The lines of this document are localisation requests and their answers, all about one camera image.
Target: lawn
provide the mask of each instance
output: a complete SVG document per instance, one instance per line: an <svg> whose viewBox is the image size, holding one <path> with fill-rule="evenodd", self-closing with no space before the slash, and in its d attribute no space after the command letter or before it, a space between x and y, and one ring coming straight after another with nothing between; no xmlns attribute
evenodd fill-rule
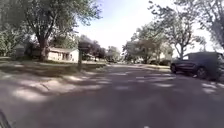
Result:
<svg viewBox="0 0 224 128"><path fill-rule="evenodd" d="M105 64L83 64L84 71L90 71L105 66ZM32 74L43 77L61 77L77 73L77 64L32 62L32 61L10 61L4 60L0 63L0 71L10 74Z"/></svg>
<svg viewBox="0 0 224 128"><path fill-rule="evenodd" d="M159 71L165 71L165 72L169 72L170 71L170 67L169 66L160 66L160 65L147 65L146 67L148 68L152 68L152 69L156 69Z"/></svg>

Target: dark car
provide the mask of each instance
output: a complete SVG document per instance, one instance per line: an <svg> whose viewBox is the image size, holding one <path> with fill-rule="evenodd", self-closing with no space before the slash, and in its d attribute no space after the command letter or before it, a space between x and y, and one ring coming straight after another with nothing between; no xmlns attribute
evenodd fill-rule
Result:
<svg viewBox="0 0 224 128"><path fill-rule="evenodd" d="M195 74L200 79L218 80L224 73L224 57L218 52L190 53L171 62L171 72Z"/></svg>

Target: house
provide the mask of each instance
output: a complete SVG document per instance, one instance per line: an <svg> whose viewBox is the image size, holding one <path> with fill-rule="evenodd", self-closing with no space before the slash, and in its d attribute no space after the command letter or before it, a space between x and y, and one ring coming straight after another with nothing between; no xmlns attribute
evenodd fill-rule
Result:
<svg viewBox="0 0 224 128"><path fill-rule="evenodd" d="M49 48L48 60L78 62L79 51L77 49Z"/></svg>

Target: sky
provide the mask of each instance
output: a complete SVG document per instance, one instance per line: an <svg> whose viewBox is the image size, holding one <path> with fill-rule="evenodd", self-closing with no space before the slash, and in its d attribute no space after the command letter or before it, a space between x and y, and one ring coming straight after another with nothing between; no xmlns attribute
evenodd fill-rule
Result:
<svg viewBox="0 0 224 128"><path fill-rule="evenodd" d="M148 0L98 0L101 4L102 18L91 21L91 26L77 28L79 34L87 35L92 40L99 41L102 47L116 46L122 51L122 46L130 40L138 27L149 23L153 16L147 9ZM162 6L170 5L170 0L154 0ZM203 35L209 42L209 33L196 30L196 35ZM206 47L212 51L211 42ZM200 49L196 45L194 49L188 49L187 52L196 52Z"/></svg>

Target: residential street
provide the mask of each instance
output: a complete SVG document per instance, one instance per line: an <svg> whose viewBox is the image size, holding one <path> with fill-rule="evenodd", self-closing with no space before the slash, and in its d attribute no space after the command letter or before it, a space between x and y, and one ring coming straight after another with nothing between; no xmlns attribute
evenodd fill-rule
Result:
<svg viewBox="0 0 224 128"><path fill-rule="evenodd" d="M15 128L223 128L224 85L113 65L14 123Z"/></svg>

